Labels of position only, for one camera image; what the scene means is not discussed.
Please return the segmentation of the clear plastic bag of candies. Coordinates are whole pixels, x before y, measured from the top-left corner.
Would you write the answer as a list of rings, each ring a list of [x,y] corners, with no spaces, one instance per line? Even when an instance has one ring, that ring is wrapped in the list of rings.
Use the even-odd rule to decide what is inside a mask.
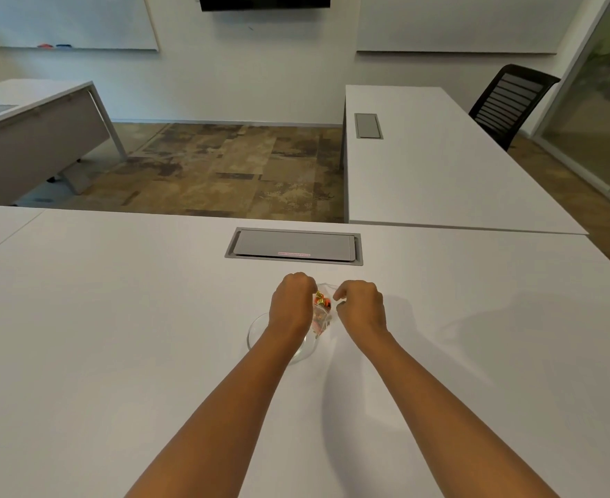
[[[317,284],[317,291],[312,296],[314,310],[311,330],[315,339],[318,339],[337,318],[336,307],[339,301],[334,299],[337,290],[337,285]]]

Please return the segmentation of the black mesh office chair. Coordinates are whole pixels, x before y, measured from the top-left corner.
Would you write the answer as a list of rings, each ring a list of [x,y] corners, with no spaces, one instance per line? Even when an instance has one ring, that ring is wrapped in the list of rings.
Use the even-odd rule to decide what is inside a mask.
[[[469,116],[503,150],[508,150],[533,110],[560,81],[529,67],[503,66],[472,106]]]

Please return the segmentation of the white wall whiteboard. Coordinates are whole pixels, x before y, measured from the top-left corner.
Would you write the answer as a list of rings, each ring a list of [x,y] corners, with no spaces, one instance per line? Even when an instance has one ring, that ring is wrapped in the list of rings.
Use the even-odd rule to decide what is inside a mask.
[[[0,0],[0,48],[159,51],[145,0]]]

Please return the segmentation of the black wall television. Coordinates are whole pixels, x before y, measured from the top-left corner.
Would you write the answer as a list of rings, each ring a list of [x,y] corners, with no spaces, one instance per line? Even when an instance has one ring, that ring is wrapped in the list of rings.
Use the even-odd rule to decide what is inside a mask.
[[[331,0],[199,0],[203,12],[329,8]]]

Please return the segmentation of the person's right forearm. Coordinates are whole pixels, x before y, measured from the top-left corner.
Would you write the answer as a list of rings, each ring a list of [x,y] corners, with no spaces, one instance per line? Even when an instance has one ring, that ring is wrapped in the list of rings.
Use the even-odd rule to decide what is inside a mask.
[[[348,333],[383,380],[444,498],[560,498],[385,327]]]

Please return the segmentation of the person's left forearm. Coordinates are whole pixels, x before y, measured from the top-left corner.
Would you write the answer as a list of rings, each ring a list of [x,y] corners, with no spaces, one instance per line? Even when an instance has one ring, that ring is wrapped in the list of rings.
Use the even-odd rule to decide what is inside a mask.
[[[309,327],[271,321],[125,498],[238,498],[271,401]]]

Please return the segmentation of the glass partition wall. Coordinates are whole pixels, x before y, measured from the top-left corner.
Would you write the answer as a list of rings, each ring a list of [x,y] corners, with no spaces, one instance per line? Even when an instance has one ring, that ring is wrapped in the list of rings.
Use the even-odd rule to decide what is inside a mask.
[[[534,140],[610,200],[610,1]]]

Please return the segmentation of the clear glass bowl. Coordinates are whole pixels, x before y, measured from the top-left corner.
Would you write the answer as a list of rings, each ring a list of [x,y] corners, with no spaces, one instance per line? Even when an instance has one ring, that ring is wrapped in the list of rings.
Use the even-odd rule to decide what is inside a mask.
[[[248,334],[246,337],[246,343],[248,350],[251,350],[253,346],[258,342],[265,329],[269,324],[269,314],[263,313],[258,318],[256,318],[249,327]],[[289,362],[289,365],[296,364],[304,359],[309,358],[315,350],[317,346],[317,331],[320,329],[317,324],[316,318],[313,318],[312,323],[309,327],[308,333],[304,337],[304,340],[301,342],[301,345],[293,355],[292,359]]]

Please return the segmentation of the white office desk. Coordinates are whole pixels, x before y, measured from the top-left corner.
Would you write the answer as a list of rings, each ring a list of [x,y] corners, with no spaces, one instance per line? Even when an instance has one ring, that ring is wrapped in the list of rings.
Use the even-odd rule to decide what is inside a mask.
[[[346,85],[344,220],[500,232],[588,232],[441,88]],[[383,139],[357,139],[376,113]]]
[[[78,162],[107,140],[127,152],[92,81],[12,79],[0,82],[0,206],[12,206],[60,176],[80,194],[90,183]]]

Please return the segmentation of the person's right hand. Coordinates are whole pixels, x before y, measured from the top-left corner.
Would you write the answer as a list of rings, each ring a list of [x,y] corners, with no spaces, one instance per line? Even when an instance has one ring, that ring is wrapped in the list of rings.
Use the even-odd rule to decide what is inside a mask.
[[[383,303],[383,295],[376,284],[357,281],[358,309],[356,317],[339,317],[354,343],[362,350],[371,348],[375,342],[389,334]]]

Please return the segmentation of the person's left hand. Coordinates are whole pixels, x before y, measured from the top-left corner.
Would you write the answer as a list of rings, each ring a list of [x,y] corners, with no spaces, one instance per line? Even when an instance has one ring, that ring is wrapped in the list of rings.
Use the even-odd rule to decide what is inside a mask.
[[[271,334],[289,338],[293,343],[304,340],[314,318],[314,278],[303,272],[287,274],[273,293],[268,312]]]

